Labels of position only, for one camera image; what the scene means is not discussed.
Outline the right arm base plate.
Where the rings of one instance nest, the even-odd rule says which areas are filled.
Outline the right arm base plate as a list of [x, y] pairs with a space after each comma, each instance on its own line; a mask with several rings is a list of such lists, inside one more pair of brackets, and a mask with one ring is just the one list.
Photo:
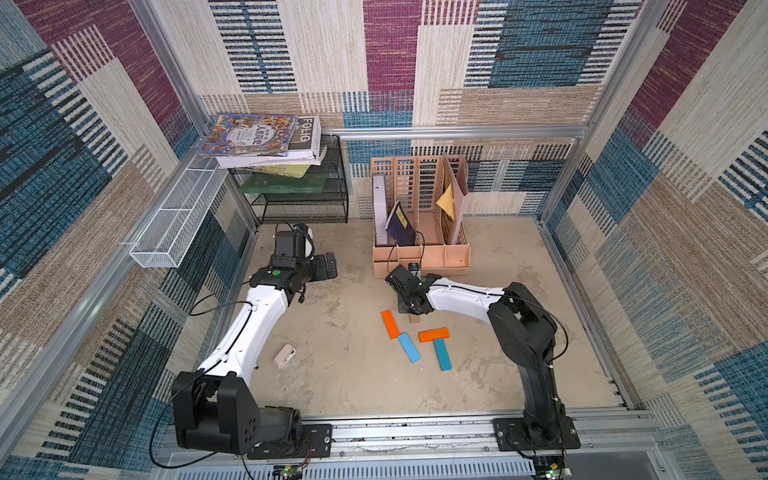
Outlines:
[[572, 419], [568, 416], [542, 427], [523, 417], [492, 420], [498, 449], [503, 452], [579, 449], [582, 444]]

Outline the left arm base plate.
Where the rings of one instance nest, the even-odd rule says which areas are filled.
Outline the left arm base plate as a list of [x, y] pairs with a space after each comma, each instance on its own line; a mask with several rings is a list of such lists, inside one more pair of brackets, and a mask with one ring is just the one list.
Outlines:
[[262, 442], [247, 454], [249, 460], [328, 458], [331, 454], [333, 426], [330, 423], [303, 425], [287, 439]]

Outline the teal building block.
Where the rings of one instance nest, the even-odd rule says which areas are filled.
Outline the teal building block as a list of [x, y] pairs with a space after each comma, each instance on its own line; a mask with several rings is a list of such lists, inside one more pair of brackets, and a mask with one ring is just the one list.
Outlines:
[[443, 338], [435, 339], [432, 341], [435, 348], [436, 357], [441, 371], [449, 371], [452, 369], [452, 363], [447, 351], [447, 346]]

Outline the light blue building block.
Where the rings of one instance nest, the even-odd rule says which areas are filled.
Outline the light blue building block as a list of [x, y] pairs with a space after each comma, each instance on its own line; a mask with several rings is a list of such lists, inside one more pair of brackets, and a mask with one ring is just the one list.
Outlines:
[[397, 339], [411, 363], [415, 363], [421, 359], [418, 349], [406, 332], [401, 333]]

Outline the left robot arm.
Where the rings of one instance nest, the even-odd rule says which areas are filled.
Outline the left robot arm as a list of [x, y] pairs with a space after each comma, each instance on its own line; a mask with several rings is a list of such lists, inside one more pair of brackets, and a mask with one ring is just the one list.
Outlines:
[[261, 407], [250, 390], [258, 357], [292, 301], [302, 301], [311, 282], [338, 275], [335, 258], [319, 254], [311, 228], [297, 223], [274, 236], [269, 263], [254, 273], [241, 310], [211, 354], [194, 371], [174, 379], [164, 413], [176, 442], [204, 458], [218, 453], [245, 458], [257, 446], [295, 456], [309, 450], [300, 412]]

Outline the orange block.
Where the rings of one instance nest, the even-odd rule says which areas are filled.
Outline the orange block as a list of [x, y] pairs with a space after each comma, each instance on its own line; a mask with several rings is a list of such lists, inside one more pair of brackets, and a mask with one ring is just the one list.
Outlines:
[[390, 339], [397, 339], [400, 336], [397, 323], [391, 311], [387, 310], [381, 313], [387, 334]]
[[422, 343], [433, 342], [435, 340], [447, 339], [450, 337], [450, 331], [446, 327], [420, 331], [418, 333], [419, 341]]

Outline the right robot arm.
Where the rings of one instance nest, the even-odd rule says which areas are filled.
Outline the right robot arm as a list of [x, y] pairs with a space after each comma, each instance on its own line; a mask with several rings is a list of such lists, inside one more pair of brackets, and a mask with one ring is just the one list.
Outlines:
[[501, 451], [529, 457], [542, 450], [579, 449], [573, 420], [557, 392], [554, 374], [558, 323], [523, 284], [488, 288], [458, 283], [435, 274], [423, 278], [403, 266], [385, 282], [398, 296], [401, 312], [427, 315], [446, 311], [488, 323], [504, 355], [518, 368], [525, 405], [515, 417], [492, 421]]

